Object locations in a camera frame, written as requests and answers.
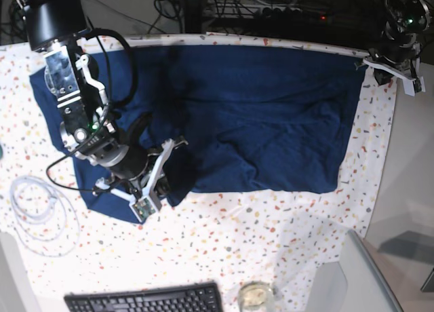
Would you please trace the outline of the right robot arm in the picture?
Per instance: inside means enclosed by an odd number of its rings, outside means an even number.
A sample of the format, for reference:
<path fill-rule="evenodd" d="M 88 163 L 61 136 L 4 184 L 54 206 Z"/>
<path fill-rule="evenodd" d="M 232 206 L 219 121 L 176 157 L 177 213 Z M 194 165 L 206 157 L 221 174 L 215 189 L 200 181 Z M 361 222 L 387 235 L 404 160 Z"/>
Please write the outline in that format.
<path fill-rule="evenodd" d="M 138 144 L 150 115 L 138 118 L 127 132 L 117 127 L 116 110 L 129 104 L 138 87 L 138 68 L 132 49 L 117 32 L 88 24 L 81 0 L 15 0 L 27 39 L 45 60 L 44 80 L 56 99 L 61 116 L 60 135 L 68 155 L 110 172 L 92 188 L 97 196 L 110 193 L 124 200 L 139 223 L 161 210 L 169 192 L 163 167 L 183 137 L 167 139 L 158 147 Z M 98 78 L 96 61 L 78 44 L 80 38 L 112 37 L 123 46 L 130 62 L 132 83 L 120 101 L 111 98 L 111 83 Z"/>

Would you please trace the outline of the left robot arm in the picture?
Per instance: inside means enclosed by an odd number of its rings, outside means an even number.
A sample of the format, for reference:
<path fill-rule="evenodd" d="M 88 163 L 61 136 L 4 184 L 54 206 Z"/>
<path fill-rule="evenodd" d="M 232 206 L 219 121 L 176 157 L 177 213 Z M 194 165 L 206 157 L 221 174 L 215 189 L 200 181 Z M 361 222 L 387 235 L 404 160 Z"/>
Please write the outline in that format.
<path fill-rule="evenodd" d="M 427 0 L 372 0 L 381 33 L 368 49 L 363 64 L 374 69 L 378 85 L 396 77 L 405 94 L 415 96 L 425 91 L 419 75 L 420 59 L 428 43 L 422 36 L 433 23 L 433 7 Z"/>

